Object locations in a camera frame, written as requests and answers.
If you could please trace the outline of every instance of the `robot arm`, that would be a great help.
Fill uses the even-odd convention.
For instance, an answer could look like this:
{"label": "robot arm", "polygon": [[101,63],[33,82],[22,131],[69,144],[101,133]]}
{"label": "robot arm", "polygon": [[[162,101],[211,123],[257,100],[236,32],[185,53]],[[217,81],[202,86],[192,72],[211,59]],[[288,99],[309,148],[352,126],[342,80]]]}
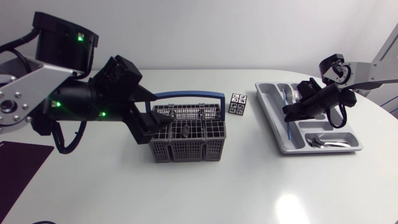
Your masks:
{"label": "robot arm", "polygon": [[[121,56],[111,57],[88,82],[79,81],[91,70],[96,34],[41,12],[35,13],[34,27],[27,36],[0,46],[0,53],[17,54],[0,65],[0,134],[30,123],[40,135],[52,134],[58,150],[68,154],[77,147],[87,121],[122,121],[138,144],[148,143],[173,121],[153,111],[139,112],[135,102],[157,97],[139,85],[141,73]],[[35,60],[14,50],[37,35]],[[67,147],[57,121],[81,121]]]}
{"label": "robot arm", "polygon": [[[285,122],[312,119],[326,113],[334,128],[342,128],[347,121],[345,106],[352,107],[356,103],[353,91],[366,96],[369,90],[379,88],[382,84],[398,83],[397,39],[398,25],[372,63],[345,62],[340,54],[324,59],[319,68],[326,87],[321,88],[312,78],[302,81],[297,86],[301,95],[299,102],[283,107]],[[330,119],[330,109],[337,105],[343,117],[340,125],[333,124]]]}

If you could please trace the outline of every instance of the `green led light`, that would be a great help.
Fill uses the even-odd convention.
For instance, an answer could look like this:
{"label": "green led light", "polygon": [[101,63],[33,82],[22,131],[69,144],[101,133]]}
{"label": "green led light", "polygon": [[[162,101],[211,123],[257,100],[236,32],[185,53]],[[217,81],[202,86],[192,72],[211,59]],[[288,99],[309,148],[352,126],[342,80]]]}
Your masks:
{"label": "green led light", "polygon": [[84,39],[85,39],[85,35],[84,34],[82,34],[82,33],[78,33],[77,34],[77,40],[84,41]]}

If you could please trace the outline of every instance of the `white tabletop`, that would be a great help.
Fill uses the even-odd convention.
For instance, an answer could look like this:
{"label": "white tabletop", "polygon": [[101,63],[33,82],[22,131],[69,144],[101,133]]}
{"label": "white tabletop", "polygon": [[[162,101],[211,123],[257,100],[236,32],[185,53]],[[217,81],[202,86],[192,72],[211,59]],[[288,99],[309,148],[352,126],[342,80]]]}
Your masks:
{"label": "white tabletop", "polygon": [[[4,223],[395,223],[398,120],[357,95],[348,122],[364,149],[284,155],[256,98],[255,82],[300,82],[276,70],[143,70],[153,93],[176,90],[248,96],[243,116],[226,114],[219,162],[156,164],[127,126],[90,122],[78,148],[51,153]],[[206,98],[155,102],[212,103]],[[66,141],[78,128],[63,122]],[[53,145],[30,126],[2,140]]]}

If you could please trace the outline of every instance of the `gray plastic basket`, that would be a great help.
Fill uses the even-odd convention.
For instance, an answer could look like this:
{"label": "gray plastic basket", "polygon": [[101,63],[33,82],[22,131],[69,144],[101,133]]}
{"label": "gray plastic basket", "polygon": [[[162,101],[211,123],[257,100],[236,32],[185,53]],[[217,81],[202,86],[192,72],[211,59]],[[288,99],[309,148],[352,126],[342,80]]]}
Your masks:
{"label": "gray plastic basket", "polygon": [[220,98],[220,105],[159,105],[152,110],[173,116],[175,120],[154,134],[149,147],[155,162],[219,161],[226,128],[224,94],[207,91],[178,91],[156,94],[158,98],[200,96]]}

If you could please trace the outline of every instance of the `blue basket handle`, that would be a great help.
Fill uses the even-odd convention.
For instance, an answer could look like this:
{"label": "blue basket handle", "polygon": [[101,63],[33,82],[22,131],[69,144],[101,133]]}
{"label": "blue basket handle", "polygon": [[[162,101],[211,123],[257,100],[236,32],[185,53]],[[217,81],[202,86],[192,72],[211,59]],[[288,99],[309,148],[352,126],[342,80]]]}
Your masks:
{"label": "blue basket handle", "polygon": [[[220,99],[221,101],[221,120],[225,121],[225,96],[224,93],[217,93],[212,91],[170,91],[164,93],[156,93],[157,99],[166,99],[166,98],[174,98],[174,97],[205,97],[205,98],[214,98]],[[145,102],[145,109],[147,113],[150,112],[150,101]]]}

